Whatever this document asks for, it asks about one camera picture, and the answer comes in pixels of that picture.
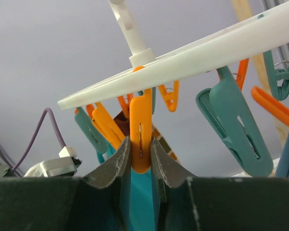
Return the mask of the teal cloth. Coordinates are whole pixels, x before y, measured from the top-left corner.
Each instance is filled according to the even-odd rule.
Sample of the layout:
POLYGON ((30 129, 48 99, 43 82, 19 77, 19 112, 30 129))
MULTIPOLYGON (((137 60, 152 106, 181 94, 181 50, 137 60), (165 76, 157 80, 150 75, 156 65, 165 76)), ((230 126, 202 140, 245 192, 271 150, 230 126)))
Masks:
MULTIPOLYGON (((105 153, 97 152, 99 163, 102 164, 113 154, 116 150, 106 141, 107 150, 105 153)), ((155 231, 154 222, 154 208, 151 185, 151 171, 144 174, 136 173, 130 167, 131 175, 131 190, 130 190, 130 213, 129 213, 129 231, 155 231)), ((107 212, 106 204, 99 203, 97 208, 92 211, 98 217, 94 218, 96 221, 104 220, 103 228, 96 228, 95 230, 113 231, 114 229, 106 228, 106 218, 111 218, 111 213, 107 212)))

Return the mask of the orange clothespin holding cloth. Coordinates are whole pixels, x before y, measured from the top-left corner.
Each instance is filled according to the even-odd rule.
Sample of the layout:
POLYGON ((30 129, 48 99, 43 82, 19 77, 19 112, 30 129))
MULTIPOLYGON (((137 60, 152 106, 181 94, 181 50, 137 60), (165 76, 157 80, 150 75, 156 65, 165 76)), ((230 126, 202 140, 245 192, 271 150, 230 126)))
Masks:
POLYGON ((131 165, 138 174, 144 174, 150 168, 151 135, 152 90, 146 89, 130 103, 131 165))

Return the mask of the striped sock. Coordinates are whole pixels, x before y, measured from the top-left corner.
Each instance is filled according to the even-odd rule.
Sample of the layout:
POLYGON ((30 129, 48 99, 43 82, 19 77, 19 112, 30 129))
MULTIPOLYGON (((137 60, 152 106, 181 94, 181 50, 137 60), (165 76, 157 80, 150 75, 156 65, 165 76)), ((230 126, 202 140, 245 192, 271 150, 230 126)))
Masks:
MULTIPOLYGON (((125 117, 122 111, 117 114, 116 117, 114 117, 114 121, 125 136, 130 135, 130 120, 125 117)), ((170 156, 172 159, 174 159, 177 163, 180 164, 180 161, 177 158, 175 152, 172 150, 164 136, 159 132, 159 130, 154 124, 152 124, 152 137, 159 141, 168 156, 170 156)))

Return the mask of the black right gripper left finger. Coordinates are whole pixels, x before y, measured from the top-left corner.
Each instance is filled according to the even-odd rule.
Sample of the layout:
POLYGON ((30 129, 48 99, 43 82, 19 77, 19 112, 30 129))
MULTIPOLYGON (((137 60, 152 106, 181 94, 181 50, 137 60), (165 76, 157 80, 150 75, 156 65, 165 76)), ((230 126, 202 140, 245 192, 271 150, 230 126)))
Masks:
POLYGON ((126 231, 131 142, 84 177, 0 178, 0 231, 126 231))

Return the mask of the white round clip hanger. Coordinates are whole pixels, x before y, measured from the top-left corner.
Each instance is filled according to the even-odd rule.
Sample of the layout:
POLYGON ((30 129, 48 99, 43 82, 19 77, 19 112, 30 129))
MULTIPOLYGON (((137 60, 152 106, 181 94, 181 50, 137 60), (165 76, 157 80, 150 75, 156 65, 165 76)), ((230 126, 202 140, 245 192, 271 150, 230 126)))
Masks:
POLYGON ((62 110, 192 77, 289 43, 289 1, 58 101, 62 110))

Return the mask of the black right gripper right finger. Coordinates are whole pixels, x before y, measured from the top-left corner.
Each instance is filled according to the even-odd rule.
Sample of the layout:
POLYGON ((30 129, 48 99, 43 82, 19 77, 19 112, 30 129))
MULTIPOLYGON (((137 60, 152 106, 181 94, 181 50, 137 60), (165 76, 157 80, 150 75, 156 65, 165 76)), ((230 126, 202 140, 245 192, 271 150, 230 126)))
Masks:
POLYGON ((289 231, 289 179, 197 177, 150 149, 157 231, 289 231))

